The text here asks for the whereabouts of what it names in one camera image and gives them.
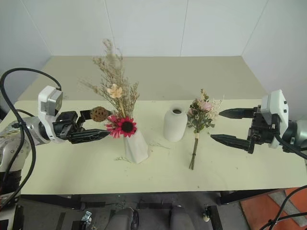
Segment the white ceramic bottle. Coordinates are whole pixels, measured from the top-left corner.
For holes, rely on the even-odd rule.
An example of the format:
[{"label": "white ceramic bottle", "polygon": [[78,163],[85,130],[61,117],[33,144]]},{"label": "white ceramic bottle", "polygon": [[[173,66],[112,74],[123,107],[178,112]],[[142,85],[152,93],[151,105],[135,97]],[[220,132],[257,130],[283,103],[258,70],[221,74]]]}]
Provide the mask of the white ceramic bottle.
[{"label": "white ceramic bottle", "polygon": [[163,135],[165,139],[180,141],[186,130],[188,117],[181,105],[175,104],[164,116]]}]

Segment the vase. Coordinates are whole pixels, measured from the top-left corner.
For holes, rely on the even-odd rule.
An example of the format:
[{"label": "vase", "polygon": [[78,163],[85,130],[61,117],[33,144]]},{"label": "vase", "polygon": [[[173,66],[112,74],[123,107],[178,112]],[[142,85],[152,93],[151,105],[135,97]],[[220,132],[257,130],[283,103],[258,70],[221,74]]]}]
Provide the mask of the vase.
[{"label": "vase", "polygon": [[148,158],[148,145],[140,130],[131,137],[124,138],[126,158],[130,162],[141,163]]},{"label": "vase", "polygon": [[164,116],[163,135],[165,139],[180,141],[186,130],[188,117],[181,105],[172,105]]}]

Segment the flower bouquet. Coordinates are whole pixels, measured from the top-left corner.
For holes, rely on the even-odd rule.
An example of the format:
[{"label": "flower bouquet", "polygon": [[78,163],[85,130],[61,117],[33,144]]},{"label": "flower bouquet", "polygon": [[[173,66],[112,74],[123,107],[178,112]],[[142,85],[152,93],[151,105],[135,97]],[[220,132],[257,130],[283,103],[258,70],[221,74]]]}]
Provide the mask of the flower bouquet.
[{"label": "flower bouquet", "polygon": [[220,100],[218,103],[215,100],[210,102],[209,96],[205,93],[203,89],[201,89],[201,98],[195,99],[190,105],[190,109],[188,111],[187,126],[189,128],[195,128],[195,142],[189,169],[194,169],[194,162],[196,157],[197,144],[200,138],[200,131],[202,131],[205,127],[214,127],[215,124],[213,124],[212,121],[214,121],[218,117],[218,109],[221,107],[221,104],[222,100]]},{"label": "flower bouquet", "polygon": [[113,138],[124,137],[127,159],[139,163],[148,158],[148,146],[132,118],[135,102],[140,96],[138,83],[130,85],[124,77],[123,57],[113,52],[111,41],[105,40],[104,45],[106,55],[93,58],[102,71],[101,84],[83,83],[114,106],[115,111],[107,118],[107,130]]}]

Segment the table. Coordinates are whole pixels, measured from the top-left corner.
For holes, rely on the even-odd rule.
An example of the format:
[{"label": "table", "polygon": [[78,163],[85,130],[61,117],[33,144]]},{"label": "table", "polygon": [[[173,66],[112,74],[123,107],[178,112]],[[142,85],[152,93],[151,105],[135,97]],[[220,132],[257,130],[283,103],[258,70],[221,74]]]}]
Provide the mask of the table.
[{"label": "table", "polygon": [[[148,145],[150,157],[140,164],[117,161],[124,157],[123,139],[106,137],[100,141],[72,145],[49,143],[37,146],[37,160],[22,194],[117,194],[148,192],[226,191],[275,189],[302,186],[307,181],[304,160],[284,153],[281,147],[256,146],[253,154],[224,146],[210,134],[246,138],[250,119],[219,117],[215,128],[200,134],[194,170],[189,169],[194,135],[188,129],[183,139],[172,143],[162,134],[165,112],[172,104],[186,108],[191,101],[138,101],[134,117]],[[221,110],[252,108],[260,100],[224,100]],[[61,111],[86,110],[96,106],[112,109],[103,101],[63,101]],[[37,114],[36,101],[19,101],[16,108]],[[10,112],[0,124],[2,130],[14,117]],[[103,128],[87,121],[85,128]],[[26,160],[22,176],[31,162]]]}]

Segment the floor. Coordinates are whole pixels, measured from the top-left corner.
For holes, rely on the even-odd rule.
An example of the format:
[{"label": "floor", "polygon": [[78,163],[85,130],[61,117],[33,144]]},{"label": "floor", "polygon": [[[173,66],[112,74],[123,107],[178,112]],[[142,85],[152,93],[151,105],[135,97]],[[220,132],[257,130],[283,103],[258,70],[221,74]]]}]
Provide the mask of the floor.
[{"label": "floor", "polygon": [[[111,210],[121,210],[125,207],[135,208],[142,200],[145,203],[172,203],[182,205],[190,215],[195,230],[212,230],[211,223],[204,222],[202,212],[205,205],[215,205],[217,193],[186,192],[172,194],[137,194],[137,195],[84,195],[83,201],[105,201],[103,208],[89,208],[92,212],[92,224],[89,230],[103,230],[110,217]],[[73,221],[81,220],[85,211],[76,211],[57,206],[21,200],[24,207],[25,230],[70,230]],[[249,230],[239,203],[218,206],[224,230]],[[59,217],[65,215],[62,224]],[[167,230],[169,209],[141,209],[139,230]]]}]

